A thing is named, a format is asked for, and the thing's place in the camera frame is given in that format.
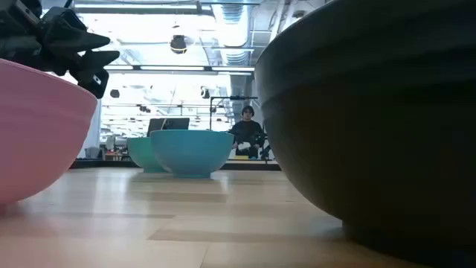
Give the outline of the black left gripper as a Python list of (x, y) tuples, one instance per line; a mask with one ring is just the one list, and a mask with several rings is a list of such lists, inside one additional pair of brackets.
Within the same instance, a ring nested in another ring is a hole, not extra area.
[(41, 71), (69, 71), (97, 99), (109, 81), (105, 67), (120, 52), (88, 50), (109, 43), (110, 38), (89, 33), (68, 7), (44, 12), (42, 0), (0, 0), (0, 58)]

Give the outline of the pink plastic bowl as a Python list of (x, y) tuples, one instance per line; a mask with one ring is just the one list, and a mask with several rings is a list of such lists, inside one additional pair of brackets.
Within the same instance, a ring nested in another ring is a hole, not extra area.
[(0, 206), (38, 194), (70, 168), (96, 107), (73, 83), (0, 60)]

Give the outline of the light blue plastic bowl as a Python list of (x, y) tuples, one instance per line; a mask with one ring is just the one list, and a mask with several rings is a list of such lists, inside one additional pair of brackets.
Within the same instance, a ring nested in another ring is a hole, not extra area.
[(150, 133), (160, 166), (178, 178), (209, 178), (228, 160), (234, 136), (211, 130), (156, 130)]

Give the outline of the black plastic bowl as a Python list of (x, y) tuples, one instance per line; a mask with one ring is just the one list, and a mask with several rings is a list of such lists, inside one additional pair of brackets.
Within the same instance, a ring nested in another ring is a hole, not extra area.
[(254, 76), (282, 171), (348, 238), (476, 268), (476, 0), (331, 0)]

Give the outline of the ceiling light strip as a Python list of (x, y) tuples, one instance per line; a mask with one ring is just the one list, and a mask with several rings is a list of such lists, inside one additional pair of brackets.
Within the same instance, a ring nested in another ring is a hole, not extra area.
[(253, 72), (254, 67), (247, 66), (141, 66), (141, 65), (112, 65), (106, 66), (110, 71), (231, 71)]

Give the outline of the black ceiling dome lamp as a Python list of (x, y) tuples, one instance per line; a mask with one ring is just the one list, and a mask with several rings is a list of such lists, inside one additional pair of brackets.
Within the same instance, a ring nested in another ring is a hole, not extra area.
[(184, 35), (173, 35), (170, 40), (170, 50), (174, 54), (185, 54), (187, 52), (187, 44)]

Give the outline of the teal green plastic bowl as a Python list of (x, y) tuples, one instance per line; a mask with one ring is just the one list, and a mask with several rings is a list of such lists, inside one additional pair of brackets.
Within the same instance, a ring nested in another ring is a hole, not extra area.
[(142, 168), (144, 173), (166, 173), (155, 158), (149, 137), (128, 138), (127, 149), (131, 160)]

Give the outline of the person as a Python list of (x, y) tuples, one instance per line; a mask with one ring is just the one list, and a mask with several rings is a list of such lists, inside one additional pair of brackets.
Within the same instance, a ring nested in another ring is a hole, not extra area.
[[(235, 149), (236, 156), (247, 156), (249, 159), (257, 159), (258, 151), (264, 145), (264, 131), (261, 125), (253, 120), (254, 109), (251, 106), (245, 106), (242, 109), (242, 120), (235, 123), (229, 130), (234, 136), (232, 148)], [(238, 150), (240, 143), (248, 142), (251, 144), (249, 150)]]

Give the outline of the black aluminium table frame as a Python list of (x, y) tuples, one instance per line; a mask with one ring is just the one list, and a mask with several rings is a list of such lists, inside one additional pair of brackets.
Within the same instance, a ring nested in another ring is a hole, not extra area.
[[(131, 161), (106, 161), (99, 159), (77, 159), (70, 166), (70, 169), (80, 168), (139, 168)], [(261, 171), (281, 171), (278, 163), (264, 161), (227, 161), (221, 167), (222, 170), (261, 170)]]

